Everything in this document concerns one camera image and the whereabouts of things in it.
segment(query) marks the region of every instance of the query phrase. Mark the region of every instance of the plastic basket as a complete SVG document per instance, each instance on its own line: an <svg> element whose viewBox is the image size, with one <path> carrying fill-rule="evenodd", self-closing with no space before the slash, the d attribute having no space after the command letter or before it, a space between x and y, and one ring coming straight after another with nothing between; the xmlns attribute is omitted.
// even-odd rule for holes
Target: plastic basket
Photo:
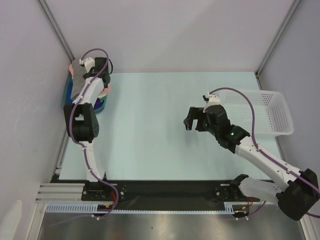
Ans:
<svg viewBox="0 0 320 240"><path fill-rule="evenodd" d="M290 135L294 125L285 97L276 91L241 90L251 101L255 114L255 134ZM237 92L221 90L218 93L231 124L252 134L252 112L248 102Z"/></svg>

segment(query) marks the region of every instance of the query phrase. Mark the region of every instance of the gray cloth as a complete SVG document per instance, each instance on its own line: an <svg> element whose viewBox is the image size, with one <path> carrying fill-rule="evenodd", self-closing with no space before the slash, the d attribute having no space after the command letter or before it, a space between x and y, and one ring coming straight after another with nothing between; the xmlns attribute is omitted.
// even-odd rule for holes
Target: gray cloth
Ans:
<svg viewBox="0 0 320 240"><path fill-rule="evenodd" d="M86 68L82 67L79 64L79 58L76 58L72 61L73 68L73 77L72 77L72 91L71 91L71 99L75 100L77 96L80 94L81 90L84 88L86 80L84 79L84 75L87 73Z"/></svg>

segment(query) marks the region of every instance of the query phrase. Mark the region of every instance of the gray wall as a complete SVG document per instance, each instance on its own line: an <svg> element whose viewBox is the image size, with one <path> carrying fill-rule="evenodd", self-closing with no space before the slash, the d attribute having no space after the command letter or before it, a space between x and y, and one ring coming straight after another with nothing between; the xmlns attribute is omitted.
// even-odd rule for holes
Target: gray wall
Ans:
<svg viewBox="0 0 320 240"><path fill-rule="evenodd" d="M320 178L320 1L303 0L262 72L265 90L282 92L294 133L280 137L286 160ZM320 215L320 202L311 212Z"/></svg>
<svg viewBox="0 0 320 240"><path fill-rule="evenodd" d="M0 222L16 200L25 239L40 183L53 171L69 61L35 0L0 8Z"/></svg>

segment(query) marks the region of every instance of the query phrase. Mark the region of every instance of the white vent strip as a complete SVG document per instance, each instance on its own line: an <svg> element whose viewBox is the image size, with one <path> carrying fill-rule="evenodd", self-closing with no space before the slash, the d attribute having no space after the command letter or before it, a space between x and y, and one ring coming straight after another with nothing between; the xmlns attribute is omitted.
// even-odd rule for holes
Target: white vent strip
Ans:
<svg viewBox="0 0 320 240"><path fill-rule="evenodd" d="M231 204L224 205L225 210L217 211L145 211L145 210L114 210L115 214L234 214ZM98 204L79 203L50 203L47 213L74 213L74 214L103 214L107 211L97 211Z"/></svg>

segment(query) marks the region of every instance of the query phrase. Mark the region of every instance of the white basket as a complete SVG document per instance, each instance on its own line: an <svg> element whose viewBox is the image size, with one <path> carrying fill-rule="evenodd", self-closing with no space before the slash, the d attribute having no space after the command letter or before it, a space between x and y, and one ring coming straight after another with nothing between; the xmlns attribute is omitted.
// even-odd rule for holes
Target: white basket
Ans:
<svg viewBox="0 0 320 240"><path fill-rule="evenodd" d="M241 90L251 101L255 114L255 134L290 135L294 125L285 97L276 91ZM252 134L252 112L246 99L231 90L218 93L231 124L238 125Z"/></svg>

